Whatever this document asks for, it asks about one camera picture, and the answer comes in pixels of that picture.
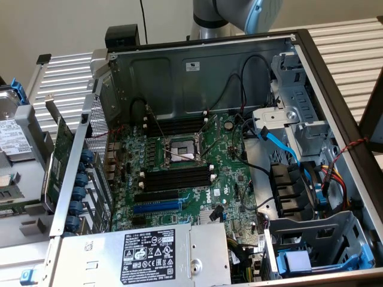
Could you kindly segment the CPU socket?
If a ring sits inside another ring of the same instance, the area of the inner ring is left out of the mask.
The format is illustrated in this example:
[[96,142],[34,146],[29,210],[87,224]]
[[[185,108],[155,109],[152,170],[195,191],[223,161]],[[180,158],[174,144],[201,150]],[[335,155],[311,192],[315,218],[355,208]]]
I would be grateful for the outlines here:
[[162,139],[163,158],[160,162],[160,167],[164,169],[176,169],[186,166],[201,166],[194,162],[185,163],[170,163],[170,154],[166,154],[164,150],[171,150],[177,154],[198,154],[202,158],[202,148],[204,136],[201,133],[181,134],[173,136],[165,136],[166,140]]

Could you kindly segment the green RAM stick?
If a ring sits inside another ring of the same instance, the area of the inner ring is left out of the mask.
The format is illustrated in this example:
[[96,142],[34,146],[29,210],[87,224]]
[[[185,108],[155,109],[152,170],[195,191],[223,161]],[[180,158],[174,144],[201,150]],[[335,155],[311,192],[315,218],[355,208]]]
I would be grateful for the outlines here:
[[24,195],[17,185],[0,187],[0,205],[10,204],[22,198],[24,198]]

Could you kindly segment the green graphics card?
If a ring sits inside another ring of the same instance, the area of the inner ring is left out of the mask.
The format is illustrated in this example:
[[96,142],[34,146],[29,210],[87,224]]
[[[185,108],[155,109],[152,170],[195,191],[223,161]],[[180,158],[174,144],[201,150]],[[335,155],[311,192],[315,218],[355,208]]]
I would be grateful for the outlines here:
[[48,94],[45,97],[45,107],[57,124],[57,132],[53,152],[44,175],[41,200],[47,212],[53,214],[60,196],[74,135],[54,103],[53,94]]

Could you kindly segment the long black expansion slot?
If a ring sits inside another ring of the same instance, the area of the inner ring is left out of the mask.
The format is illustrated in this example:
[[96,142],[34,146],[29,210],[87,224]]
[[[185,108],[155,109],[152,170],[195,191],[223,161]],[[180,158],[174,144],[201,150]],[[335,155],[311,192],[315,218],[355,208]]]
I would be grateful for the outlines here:
[[178,191],[159,191],[153,193],[142,193],[134,195],[135,203],[146,203],[151,201],[167,201],[167,200],[178,200]]

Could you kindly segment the blue case release latch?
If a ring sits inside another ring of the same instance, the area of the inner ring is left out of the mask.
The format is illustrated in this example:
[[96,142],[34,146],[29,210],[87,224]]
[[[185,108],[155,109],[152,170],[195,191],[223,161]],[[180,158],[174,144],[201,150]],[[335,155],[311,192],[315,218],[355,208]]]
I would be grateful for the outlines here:
[[38,284],[38,281],[39,271],[36,269],[23,270],[19,280],[21,286],[36,285]]

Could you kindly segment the silver hard disk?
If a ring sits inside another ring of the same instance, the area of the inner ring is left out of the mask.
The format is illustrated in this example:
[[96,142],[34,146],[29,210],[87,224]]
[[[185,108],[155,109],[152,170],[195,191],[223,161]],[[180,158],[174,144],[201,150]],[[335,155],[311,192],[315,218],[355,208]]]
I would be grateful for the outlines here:
[[34,158],[22,128],[14,119],[17,108],[22,105],[22,100],[14,89],[10,86],[0,87],[0,151],[12,162]]

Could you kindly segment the RAM slot white latches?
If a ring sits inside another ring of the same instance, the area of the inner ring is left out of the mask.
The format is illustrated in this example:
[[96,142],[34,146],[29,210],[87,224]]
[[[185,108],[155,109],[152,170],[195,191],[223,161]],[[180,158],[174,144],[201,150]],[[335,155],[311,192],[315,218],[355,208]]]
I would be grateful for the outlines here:
[[[205,123],[206,117],[181,117],[181,118],[168,118],[168,119],[157,119],[160,125],[165,125],[165,124],[203,124]],[[145,124],[155,124],[152,116],[150,113],[148,113],[145,116],[144,120]]]
[[158,122],[165,134],[198,132],[205,124],[204,118],[182,118],[178,120],[161,120]]
[[205,187],[212,185],[210,176],[185,176],[168,179],[145,179],[138,182],[138,187],[145,192],[179,190],[183,188]]
[[[209,176],[209,179],[211,179],[211,175],[216,173],[215,169],[211,169],[210,165],[203,165],[203,166],[207,166],[208,167],[208,169],[210,171],[209,175],[193,175],[193,176]],[[140,172],[139,173],[139,178],[142,179],[142,180],[146,180],[145,179],[145,173],[147,173],[147,172]],[[162,178],[179,178],[179,177],[184,177],[184,176],[172,176],[172,177],[169,176],[169,177],[162,177]]]

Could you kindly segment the blue disk tray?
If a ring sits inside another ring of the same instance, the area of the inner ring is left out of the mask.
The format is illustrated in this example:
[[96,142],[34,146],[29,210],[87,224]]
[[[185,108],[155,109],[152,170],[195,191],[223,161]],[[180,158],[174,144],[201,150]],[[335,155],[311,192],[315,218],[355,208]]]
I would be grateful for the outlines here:
[[278,274],[282,278],[288,278],[370,269],[374,268],[375,259],[370,247],[367,244],[363,244],[359,253],[352,255],[345,254],[340,263],[336,264],[314,267],[309,260],[308,251],[280,252],[276,257],[276,264]]

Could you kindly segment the grey metal PC case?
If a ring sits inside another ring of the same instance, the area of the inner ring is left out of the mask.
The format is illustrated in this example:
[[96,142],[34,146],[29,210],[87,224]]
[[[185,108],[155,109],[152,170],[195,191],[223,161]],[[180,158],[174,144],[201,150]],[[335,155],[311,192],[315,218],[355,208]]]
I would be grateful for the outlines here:
[[[254,124],[254,111],[271,108],[274,56],[299,56],[327,119],[332,137],[325,161],[299,160],[292,148],[264,127]],[[200,71],[187,72],[187,62]],[[219,287],[383,287],[383,173],[311,35],[306,30],[214,40],[145,45],[93,53],[93,81],[80,118],[61,194],[56,205],[51,240],[39,287],[50,286],[62,240],[111,230],[114,199],[105,166],[112,131],[141,121],[149,104],[157,119],[232,113],[239,117],[245,164],[254,181],[256,214],[262,225],[262,255],[258,264],[231,263],[231,284]],[[80,227],[65,230],[75,176],[83,149],[94,153],[88,164],[88,184]],[[268,256],[274,256],[268,231],[281,219],[270,185],[272,163],[298,164],[314,185],[315,219],[350,211],[358,219],[375,258],[375,267],[292,278],[276,278]]]

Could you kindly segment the thin steel locking lever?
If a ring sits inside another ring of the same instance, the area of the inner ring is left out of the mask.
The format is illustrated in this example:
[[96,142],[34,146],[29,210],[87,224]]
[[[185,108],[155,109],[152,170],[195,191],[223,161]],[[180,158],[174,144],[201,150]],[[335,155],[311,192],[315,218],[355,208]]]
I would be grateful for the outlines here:
[[206,160],[202,159],[198,154],[177,154],[171,150],[164,150],[166,154],[170,154],[170,163],[185,163],[194,162],[197,165],[206,163]]
[[165,135],[164,135],[164,133],[163,133],[163,130],[161,129],[161,126],[160,126],[160,124],[159,124],[159,122],[158,122],[158,120],[157,120],[157,117],[156,117],[155,113],[153,112],[153,110],[151,109],[151,107],[149,106],[149,104],[146,104],[146,105],[145,105],[145,108],[146,108],[146,110],[151,114],[151,116],[152,116],[154,122],[156,123],[156,126],[158,127],[158,130],[160,131],[160,133],[161,133],[161,135],[162,135],[162,137],[163,137],[163,139],[164,139],[164,141],[165,141],[165,140],[166,140],[166,137],[165,137]]

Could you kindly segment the grey metal disk bay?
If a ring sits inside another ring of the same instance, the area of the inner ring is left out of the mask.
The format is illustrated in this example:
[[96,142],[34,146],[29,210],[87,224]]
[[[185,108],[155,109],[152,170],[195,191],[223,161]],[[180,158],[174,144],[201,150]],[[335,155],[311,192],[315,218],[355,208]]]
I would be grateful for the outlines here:
[[271,108],[254,111],[256,129],[266,127],[292,148],[299,160],[325,161],[332,131],[299,56],[274,56],[271,69],[275,75],[271,82],[275,103]]

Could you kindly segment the blue expansion slot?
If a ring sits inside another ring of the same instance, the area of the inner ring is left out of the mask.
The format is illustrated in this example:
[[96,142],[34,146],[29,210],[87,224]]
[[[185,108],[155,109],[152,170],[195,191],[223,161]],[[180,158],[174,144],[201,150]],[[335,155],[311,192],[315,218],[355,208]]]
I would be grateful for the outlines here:
[[182,205],[183,205],[182,202],[179,200],[148,203],[148,204],[134,206],[133,213],[142,214],[142,213],[163,212],[163,211],[169,211],[169,210],[180,210],[182,209]]

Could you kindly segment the silver finned chipset heatsink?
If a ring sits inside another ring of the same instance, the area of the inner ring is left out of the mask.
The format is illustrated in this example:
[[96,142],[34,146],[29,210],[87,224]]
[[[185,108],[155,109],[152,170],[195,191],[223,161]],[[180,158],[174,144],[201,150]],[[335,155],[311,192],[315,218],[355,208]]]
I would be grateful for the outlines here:
[[209,215],[211,214],[212,211],[213,210],[202,210],[202,211],[200,211],[200,214],[199,214],[199,225],[223,223],[223,222],[219,222],[219,220],[216,220],[215,222],[211,222],[210,221]]

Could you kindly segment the blue plastic disk bracket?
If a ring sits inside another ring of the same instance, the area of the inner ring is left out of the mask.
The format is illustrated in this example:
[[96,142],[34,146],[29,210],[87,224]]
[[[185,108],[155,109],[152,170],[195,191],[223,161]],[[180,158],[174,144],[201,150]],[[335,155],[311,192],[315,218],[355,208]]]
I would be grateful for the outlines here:
[[28,100],[28,97],[26,95],[26,92],[25,92],[25,90],[24,90],[24,88],[20,82],[18,82],[15,78],[13,78],[13,80],[10,84],[10,87],[12,90],[14,90],[16,92],[17,97],[19,98],[22,105],[28,105],[29,104],[29,100]]

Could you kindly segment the green motherboard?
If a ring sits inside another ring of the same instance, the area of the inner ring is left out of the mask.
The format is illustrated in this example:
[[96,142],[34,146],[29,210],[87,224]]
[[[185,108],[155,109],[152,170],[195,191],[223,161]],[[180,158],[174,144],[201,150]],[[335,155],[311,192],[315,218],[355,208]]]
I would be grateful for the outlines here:
[[[136,205],[157,203],[135,203],[134,195],[145,192],[138,187],[140,172],[168,170],[160,167],[162,136],[148,137],[146,129],[156,124],[141,121],[123,125],[112,131],[111,142],[120,142],[116,151],[115,178],[110,181],[114,199],[112,231],[136,228],[161,227],[173,224],[199,225],[202,210],[224,207],[224,224],[231,263],[249,267],[258,264],[262,255],[262,225],[256,214],[254,181],[250,168],[245,164],[246,150],[241,139],[239,117],[232,113],[210,114],[204,112],[205,124],[196,133],[204,136],[202,158],[216,173],[211,175],[212,185],[183,188],[178,191],[182,209],[163,212],[134,214]],[[234,128],[224,129],[224,123],[231,121]],[[133,227],[134,216],[145,216],[147,225]]]

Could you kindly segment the grey disk bay large holes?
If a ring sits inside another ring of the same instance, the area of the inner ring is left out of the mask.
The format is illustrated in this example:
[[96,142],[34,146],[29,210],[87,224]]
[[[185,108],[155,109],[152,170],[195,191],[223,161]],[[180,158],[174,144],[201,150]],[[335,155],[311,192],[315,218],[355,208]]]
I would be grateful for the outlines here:
[[278,274],[276,257],[280,252],[308,251],[309,260],[314,267],[336,264],[345,254],[352,255],[361,251],[367,243],[358,219],[350,211],[339,212],[329,218],[311,221],[294,221],[288,218],[270,222],[268,229],[274,256],[268,256],[272,272]]

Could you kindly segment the dark brown panel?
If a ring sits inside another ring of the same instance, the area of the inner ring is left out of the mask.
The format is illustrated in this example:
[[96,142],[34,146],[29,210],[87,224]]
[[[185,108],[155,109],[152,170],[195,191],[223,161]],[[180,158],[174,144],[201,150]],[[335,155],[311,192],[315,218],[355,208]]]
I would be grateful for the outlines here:
[[383,153],[383,67],[358,124],[373,152]]

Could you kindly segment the black box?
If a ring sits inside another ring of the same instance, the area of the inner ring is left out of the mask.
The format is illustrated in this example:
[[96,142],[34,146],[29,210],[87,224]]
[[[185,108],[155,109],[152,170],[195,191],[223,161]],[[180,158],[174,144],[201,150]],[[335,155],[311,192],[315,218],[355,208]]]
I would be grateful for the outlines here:
[[109,52],[120,51],[139,46],[140,39],[137,24],[110,26],[105,34],[105,46]]

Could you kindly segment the silver power supply box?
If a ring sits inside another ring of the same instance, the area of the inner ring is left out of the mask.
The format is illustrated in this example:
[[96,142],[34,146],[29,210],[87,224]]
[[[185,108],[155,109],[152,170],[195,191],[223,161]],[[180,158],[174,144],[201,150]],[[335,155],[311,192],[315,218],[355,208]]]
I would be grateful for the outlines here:
[[219,287],[231,284],[222,223],[66,237],[52,287]]

